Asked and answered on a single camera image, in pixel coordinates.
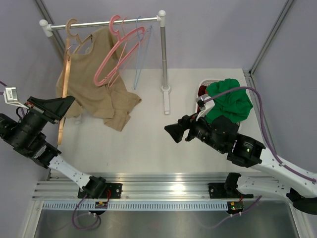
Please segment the wooden hanger with metal hook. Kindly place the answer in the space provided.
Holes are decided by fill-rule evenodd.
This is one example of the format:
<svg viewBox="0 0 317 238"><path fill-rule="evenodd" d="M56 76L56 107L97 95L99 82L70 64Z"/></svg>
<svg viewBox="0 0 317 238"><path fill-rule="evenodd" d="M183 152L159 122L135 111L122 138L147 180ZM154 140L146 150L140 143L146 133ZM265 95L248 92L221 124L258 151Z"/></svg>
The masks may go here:
<svg viewBox="0 0 317 238"><path fill-rule="evenodd" d="M72 45L70 43L70 39L66 38L66 46L65 46L64 62L63 62L63 72L62 72L62 98L66 98L67 92L68 92L68 82L69 82L69 75L70 75L70 68L71 68L71 58L70 58L70 55L68 53L68 50L71 47L72 47ZM62 143L64 123L65 123L65 116L63 116L59 122L58 138L57 138L58 145L61 145L61 143Z"/></svg>

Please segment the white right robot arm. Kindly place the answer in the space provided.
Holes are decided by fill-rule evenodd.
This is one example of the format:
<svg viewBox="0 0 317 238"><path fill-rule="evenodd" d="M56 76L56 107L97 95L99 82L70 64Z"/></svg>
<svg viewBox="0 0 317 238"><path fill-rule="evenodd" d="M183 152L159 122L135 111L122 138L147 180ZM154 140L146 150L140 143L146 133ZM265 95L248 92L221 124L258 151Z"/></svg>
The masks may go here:
<svg viewBox="0 0 317 238"><path fill-rule="evenodd" d="M251 168L271 176L270 179L251 178L229 173L221 183L209 183L210 198L253 198L265 196L283 200L301 212L317 213L317 184L292 174L282 167L273 153L261 142L238 132L239 126L219 116L212 123L197 114L185 115L164 130L176 143L185 131L186 141L196 138L239 167Z"/></svg>

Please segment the green t shirt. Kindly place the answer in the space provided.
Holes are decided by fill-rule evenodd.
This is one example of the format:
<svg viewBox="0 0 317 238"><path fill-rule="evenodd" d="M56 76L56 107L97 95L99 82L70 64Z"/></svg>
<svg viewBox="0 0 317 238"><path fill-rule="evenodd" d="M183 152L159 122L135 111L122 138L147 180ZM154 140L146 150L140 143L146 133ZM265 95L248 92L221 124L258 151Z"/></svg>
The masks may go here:
<svg viewBox="0 0 317 238"><path fill-rule="evenodd" d="M236 79L227 78L219 82L214 82L206 88L210 97L218 95L232 88L240 87ZM225 116L233 123L244 121L248 118L253 104L245 89L240 89L227 93L214 99L215 106L206 115L206 120L212 123L219 116Z"/></svg>

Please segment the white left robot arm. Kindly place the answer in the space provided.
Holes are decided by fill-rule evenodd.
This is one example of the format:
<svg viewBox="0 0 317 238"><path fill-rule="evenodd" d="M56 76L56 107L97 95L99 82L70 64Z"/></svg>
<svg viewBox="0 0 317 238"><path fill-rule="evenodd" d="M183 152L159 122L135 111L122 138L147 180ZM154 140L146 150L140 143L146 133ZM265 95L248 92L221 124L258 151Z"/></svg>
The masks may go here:
<svg viewBox="0 0 317 238"><path fill-rule="evenodd" d="M0 137L20 155L71 179L78 185L80 197L120 199L122 184L107 182L103 177L79 171L66 162L55 146L46 142L42 132L44 126L48 122L55 124L61 121L74 100L73 96L48 100L30 97L25 103L28 112L19 121L1 114Z"/></svg>

